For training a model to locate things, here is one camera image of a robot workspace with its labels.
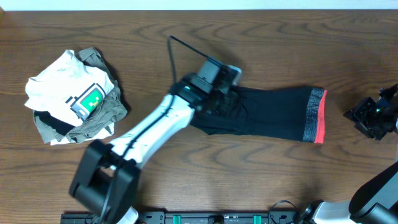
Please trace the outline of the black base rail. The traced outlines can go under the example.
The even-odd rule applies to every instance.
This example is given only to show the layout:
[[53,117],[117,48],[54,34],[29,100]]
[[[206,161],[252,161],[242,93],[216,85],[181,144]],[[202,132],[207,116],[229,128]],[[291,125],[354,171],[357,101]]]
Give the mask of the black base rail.
[[293,211],[269,213],[167,213],[142,212],[137,224],[290,224],[294,223]]

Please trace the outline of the olive green garment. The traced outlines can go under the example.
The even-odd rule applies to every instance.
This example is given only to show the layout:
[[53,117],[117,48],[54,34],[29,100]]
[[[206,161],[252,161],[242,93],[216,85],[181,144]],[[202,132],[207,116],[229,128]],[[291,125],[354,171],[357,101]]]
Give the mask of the olive green garment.
[[55,131],[40,133],[44,143],[50,145],[82,143],[94,139],[104,139],[114,134],[115,123],[127,115],[127,109],[121,101],[121,90],[117,80],[112,76],[106,66],[101,54],[93,47],[75,52],[75,56],[84,65],[96,67],[105,71],[109,79],[114,84],[104,100],[95,108],[89,117],[80,126],[75,126],[66,135],[61,135]]

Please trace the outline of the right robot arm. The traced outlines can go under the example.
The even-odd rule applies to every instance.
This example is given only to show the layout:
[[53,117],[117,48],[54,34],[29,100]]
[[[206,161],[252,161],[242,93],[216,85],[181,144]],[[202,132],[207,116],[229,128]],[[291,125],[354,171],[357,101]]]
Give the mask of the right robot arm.
[[[345,113],[366,137],[381,140],[397,132],[397,85],[379,90]],[[349,202],[315,201],[294,223],[397,223],[397,163],[361,186]]]

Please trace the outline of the black leggings grey waistband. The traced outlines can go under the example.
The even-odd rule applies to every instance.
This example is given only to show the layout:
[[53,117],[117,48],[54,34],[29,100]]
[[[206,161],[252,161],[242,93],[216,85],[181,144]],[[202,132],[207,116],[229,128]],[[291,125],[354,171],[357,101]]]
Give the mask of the black leggings grey waistband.
[[326,90],[311,86],[279,90],[236,86],[233,91],[239,98],[231,111],[195,116],[190,125],[208,135],[254,135],[324,143]]

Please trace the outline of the black garment under shirt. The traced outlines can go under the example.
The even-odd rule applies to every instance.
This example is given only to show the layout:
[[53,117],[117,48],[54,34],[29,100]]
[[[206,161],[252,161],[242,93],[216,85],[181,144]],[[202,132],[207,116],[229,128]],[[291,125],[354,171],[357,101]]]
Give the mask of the black garment under shirt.
[[34,111],[34,122],[40,133],[55,131],[66,135],[74,126],[51,116],[48,111]]

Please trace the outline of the white printed t-shirt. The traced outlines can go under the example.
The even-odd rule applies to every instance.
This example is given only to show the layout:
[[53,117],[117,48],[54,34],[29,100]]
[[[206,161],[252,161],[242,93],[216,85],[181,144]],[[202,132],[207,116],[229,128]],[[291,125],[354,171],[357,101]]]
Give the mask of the white printed t-shirt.
[[44,71],[29,78],[25,106],[80,126],[112,89],[114,84],[105,71],[84,65],[73,50],[66,50]]

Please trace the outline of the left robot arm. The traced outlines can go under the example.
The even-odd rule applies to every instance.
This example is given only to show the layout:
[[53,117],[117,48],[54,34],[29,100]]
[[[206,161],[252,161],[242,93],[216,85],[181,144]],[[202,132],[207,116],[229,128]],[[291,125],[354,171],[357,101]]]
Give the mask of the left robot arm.
[[88,145],[69,193],[94,215],[93,223],[134,223],[142,168],[170,137],[186,128],[196,112],[224,111],[237,99],[239,73],[190,73],[174,82],[158,107],[122,136]]

